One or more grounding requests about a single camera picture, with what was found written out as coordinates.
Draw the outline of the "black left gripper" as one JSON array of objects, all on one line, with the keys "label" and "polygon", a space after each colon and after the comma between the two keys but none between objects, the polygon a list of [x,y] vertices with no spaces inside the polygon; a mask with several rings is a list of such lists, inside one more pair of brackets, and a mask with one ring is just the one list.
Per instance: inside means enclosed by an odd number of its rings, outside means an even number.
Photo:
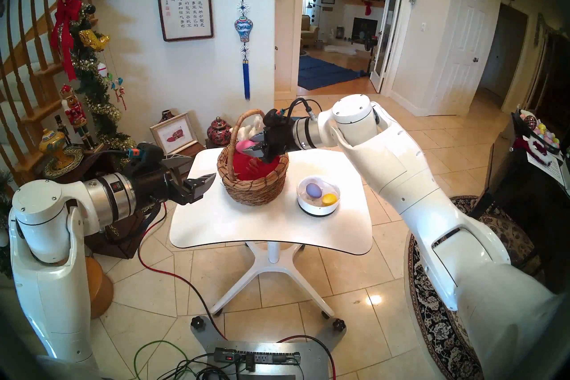
[{"label": "black left gripper", "polygon": [[193,162],[193,156],[173,154],[157,165],[137,167],[132,172],[135,206],[150,207],[166,201],[184,206],[201,200],[217,175],[211,173],[182,180],[178,170],[190,170]]}]

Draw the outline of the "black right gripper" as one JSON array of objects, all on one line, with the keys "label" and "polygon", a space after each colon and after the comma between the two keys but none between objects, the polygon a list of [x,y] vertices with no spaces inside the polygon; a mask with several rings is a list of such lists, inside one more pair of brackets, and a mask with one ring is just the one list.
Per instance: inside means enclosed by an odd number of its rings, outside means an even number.
[{"label": "black right gripper", "polygon": [[264,128],[263,133],[258,133],[249,140],[254,145],[244,148],[243,154],[263,163],[271,163],[277,156],[297,151],[293,128]]}]

